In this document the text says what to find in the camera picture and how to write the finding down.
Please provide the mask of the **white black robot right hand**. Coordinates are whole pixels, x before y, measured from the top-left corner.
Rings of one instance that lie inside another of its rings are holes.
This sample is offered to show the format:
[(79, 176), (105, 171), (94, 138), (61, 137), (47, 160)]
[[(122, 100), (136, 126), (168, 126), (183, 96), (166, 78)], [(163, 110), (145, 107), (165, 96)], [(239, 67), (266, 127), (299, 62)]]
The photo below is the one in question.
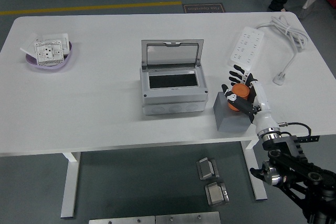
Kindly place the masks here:
[(249, 117), (250, 122), (256, 126), (259, 139), (279, 137), (279, 124), (272, 118), (268, 99), (261, 83), (253, 77), (251, 72), (242, 67), (233, 65), (233, 68), (233, 71), (229, 71), (231, 85), (242, 84), (249, 90), (249, 98), (245, 100), (242, 95), (234, 93), (233, 89), (222, 84), (222, 90), (228, 103)]

